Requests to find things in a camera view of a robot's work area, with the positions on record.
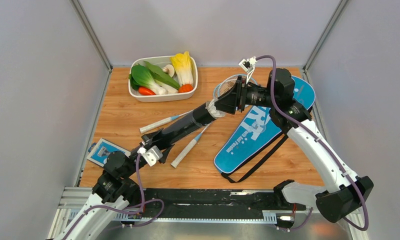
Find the blue racket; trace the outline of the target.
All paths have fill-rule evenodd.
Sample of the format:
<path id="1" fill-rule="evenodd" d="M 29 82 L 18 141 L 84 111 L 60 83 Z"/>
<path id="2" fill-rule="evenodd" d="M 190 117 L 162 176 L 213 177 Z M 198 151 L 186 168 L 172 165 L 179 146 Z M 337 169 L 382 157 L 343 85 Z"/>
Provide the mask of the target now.
<path id="1" fill-rule="evenodd" d="M 225 79 L 222 83 L 219 83 L 213 90 L 213 99 L 217 100 L 218 97 L 223 96 L 224 93 L 230 90 L 232 88 L 237 79 L 249 79 L 250 83 L 257 84 L 257 81 L 254 78 L 251 78 L 249 75 L 241 74 L 241 75 L 233 75 L 230 76 L 229 78 Z M 210 126 L 210 123 L 208 123 L 206 126 L 204 126 L 201 130 L 201 132 L 194 137 L 188 144 L 187 146 L 181 151 L 181 153 L 171 162 L 171 166 L 176 168 L 179 163 L 186 157 L 186 155 L 192 150 L 192 148 L 198 143 L 199 139 L 203 135 L 204 131 Z"/>
<path id="2" fill-rule="evenodd" d="M 230 87 L 232 87 L 233 84 L 236 82 L 237 77 L 245 78 L 246 76 L 247 76 L 246 74 L 236 74 L 236 75 L 232 75 L 232 76 L 228 77 L 227 79 L 223 80 L 221 83 L 217 84 L 216 87 L 214 88 L 213 98 L 217 99 L 218 97 L 223 95 L 226 91 L 228 91 L 230 89 Z M 181 117 L 184 117 L 185 115 L 187 115 L 190 112 L 191 111 L 187 111 L 187 112 L 177 114 L 174 116 L 166 117 L 164 119 L 161 119 L 161 120 L 151 123 L 149 125 L 140 127 L 139 131 L 141 134 L 146 134 L 146 133 L 152 131 L 153 129 L 162 127 L 165 124 L 171 123 Z"/>

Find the blue racket bag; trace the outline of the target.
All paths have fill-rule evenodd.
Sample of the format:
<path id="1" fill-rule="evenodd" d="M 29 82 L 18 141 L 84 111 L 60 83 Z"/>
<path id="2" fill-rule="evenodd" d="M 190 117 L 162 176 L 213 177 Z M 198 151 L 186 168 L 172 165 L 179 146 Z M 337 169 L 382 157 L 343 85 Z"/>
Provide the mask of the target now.
<path id="1" fill-rule="evenodd" d="M 232 75 L 214 89 L 214 96 L 220 97 L 229 90 L 236 80 L 246 78 L 245 74 Z M 315 102 L 316 94 L 312 86 L 305 80 L 297 77 L 291 77 L 294 80 L 294 99 L 302 104 L 308 111 L 311 111 Z M 214 165 L 221 176 L 230 183 L 240 183 L 252 175 L 264 162 L 267 161 L 281 145 L 288 139 L 283 136 L 274 147 L 262 159 L 253 166 L 239 180 L 233 180 L 230 175 L 247 164 L 260 152 L 283 135 L 272 121 L 269 107 L 252 106 L 231 137 L 224 144 L 221 150 L 214 158 Z"/>

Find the white shuttlecock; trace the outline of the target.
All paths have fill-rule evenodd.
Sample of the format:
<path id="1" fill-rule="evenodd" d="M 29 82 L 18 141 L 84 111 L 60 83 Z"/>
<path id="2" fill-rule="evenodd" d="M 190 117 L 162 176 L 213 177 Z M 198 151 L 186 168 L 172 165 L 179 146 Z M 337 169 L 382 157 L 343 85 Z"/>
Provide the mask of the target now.
<path id="1" fill-rule="evenodd" d="M 218 110 L 217 107 L 215 106 L 215 99 L 207 101 L 205 108 L 208 111 L 208 113 L 216 120 L 226 116 L 225 112 Z"/>

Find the black shuttlecock tube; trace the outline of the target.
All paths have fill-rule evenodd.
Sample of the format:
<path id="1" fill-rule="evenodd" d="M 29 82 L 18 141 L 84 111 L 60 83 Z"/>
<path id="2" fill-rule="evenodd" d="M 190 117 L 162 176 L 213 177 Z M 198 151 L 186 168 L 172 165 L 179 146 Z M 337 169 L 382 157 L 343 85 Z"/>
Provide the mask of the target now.
<path id="1" fill-rule="evenodd" d="M 216 119 L 214 119 L 206 110 L 206 103 L 203 103 L 201 106 L 195 108 L 193 111 L 178 119 L 170 126 L 163 128 L 163 132 L 175 132 L 176 143 L 199 128 L 202 128 L 203 126 L 215 121 Z"/>

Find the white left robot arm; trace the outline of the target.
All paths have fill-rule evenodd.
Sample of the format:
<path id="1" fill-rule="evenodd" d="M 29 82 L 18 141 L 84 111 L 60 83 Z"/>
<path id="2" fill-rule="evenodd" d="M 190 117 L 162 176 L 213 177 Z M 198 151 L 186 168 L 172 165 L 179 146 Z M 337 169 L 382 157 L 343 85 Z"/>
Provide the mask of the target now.
<path id="1" fill-rule="evenodd" d="M 150 203 L 161 199 L 145 198 L 140 169 L 164 164 L 175 145 L 173 135 L 163 129 L 145 134 L 131 151 L 108 151 L 102 175 L 75 218 L 56 237 L 57 240 L 94 240 L 118 213 L 137 216 Z"/>

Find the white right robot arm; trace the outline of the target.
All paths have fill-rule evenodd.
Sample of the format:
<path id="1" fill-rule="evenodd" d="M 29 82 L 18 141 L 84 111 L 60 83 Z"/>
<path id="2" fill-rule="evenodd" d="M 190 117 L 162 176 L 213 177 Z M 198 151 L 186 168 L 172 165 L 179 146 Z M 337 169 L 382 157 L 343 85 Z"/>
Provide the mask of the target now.
<path id="1" fill-rule="evenodd" d="M 250 106 L 236 131 L 214 159 L 227 180 L 276 138 L 277 150 L 287 139 L 303 151 L 321 176 L 324 186 L 304 185 L 286 180 L 276 186 L 274 205 L 286 209 L 291 204 L 316 208 L 329 222 L 347 219 L 362 209 L 364 229 L 369 225 L 366 205 L 374 184 L 368 176 L 360 177 L 329 146 L 317 128 L 310 109 L 296 100 L 298 82 L 284 68 L 270 72 L 267 86 L 249 81 L 247 75 L 234 75 L 214 90 L 216 104 L 231 114 Z"/>

